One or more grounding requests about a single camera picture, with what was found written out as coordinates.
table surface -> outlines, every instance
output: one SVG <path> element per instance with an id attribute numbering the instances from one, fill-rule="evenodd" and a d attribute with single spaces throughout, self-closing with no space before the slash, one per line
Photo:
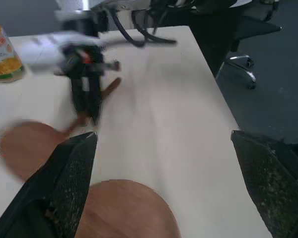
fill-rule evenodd
<path id="1" fill-rule="evenodd" d="M 103 105 L 91 183 L 130 179 L 153 188 L 184 238 L 271 238 L 230 141 L 236 122 L 189 27 L 160 28 L 158 35 L 177 39 L 177 46 L 104 52 L 122 63 L 104 86 L 116 76 L 123 81 Z M 110 32 L 102 39 L 120 37 Z M 18 49 L 29 39 L 11 41 Z M 16 119 L 60 129 L 74 118 L 66 78 L 28 70 L 22 80 L 0 84 L 0 129 Z M 21 186 L 0 161 L 0 216 Z"/>

floor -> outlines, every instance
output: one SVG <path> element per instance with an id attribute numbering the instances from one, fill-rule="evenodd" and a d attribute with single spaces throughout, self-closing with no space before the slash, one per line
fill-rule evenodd
<path id="1" fill-rule="evenodd" d="M 257 88 L 225 66 L 217 82 L 237 124 L 247 131 L 298 142 L 298 0 L 281 1 L 273 23 L 282 30 L 241 41 L 240 53 L 255 61 Z"/>

gray carpet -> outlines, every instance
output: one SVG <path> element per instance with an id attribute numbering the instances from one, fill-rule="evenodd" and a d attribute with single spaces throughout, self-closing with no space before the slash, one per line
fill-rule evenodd
<path id="1" fill-rule="evenodd" d="M 298 142 L 298 0 L 281 1 L 271 21 L 277 33 L 241 41 L 239 52 L 255 61 L 257 88 L 245 89 L 245 75 L 225 66 L 218 85 L 240 128 L 286 142 Z"/>

white table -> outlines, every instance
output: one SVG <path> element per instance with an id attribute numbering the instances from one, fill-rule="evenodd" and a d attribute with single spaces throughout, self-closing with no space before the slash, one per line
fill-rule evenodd
<path id="1" fill-rule="evenodd" d="M 155 189 L 183 238 L 271 238 L 230 141 L 236 122 L 190 29 L 161 28 L 158 34 L 178 45 L 105 53 L 122 63 L 122 72 L 109 78 L 123 81 L 103 105 L 91 182 L 131 179 Z M 11 41 L 17 47 L 29 38 Z M 64 128 L 75 118 L 69 86 L 65 78 L 30 72 L 0 84 L 0 127 L 25 118 Z M 0 164 L 0 215 L 20 187 Z"/>

chair wheel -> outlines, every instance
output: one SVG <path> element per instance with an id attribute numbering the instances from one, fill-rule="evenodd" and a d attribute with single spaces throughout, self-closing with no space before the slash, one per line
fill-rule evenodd
<path id="1" fill-rule="evenodd" d="M 253 67 L 253 66 L 254 66 L 254 61 L 251 60 L 251 59 L 248 59 L 247 62 L 246 62 L 246 66 L 247 66 L 248 68 Z"/>
<path id="2" fill-rule="evenodd" d="M 256 82 L 250 82 L 246 86 L 247 89 L 255 89 L 256 88 Z"/>

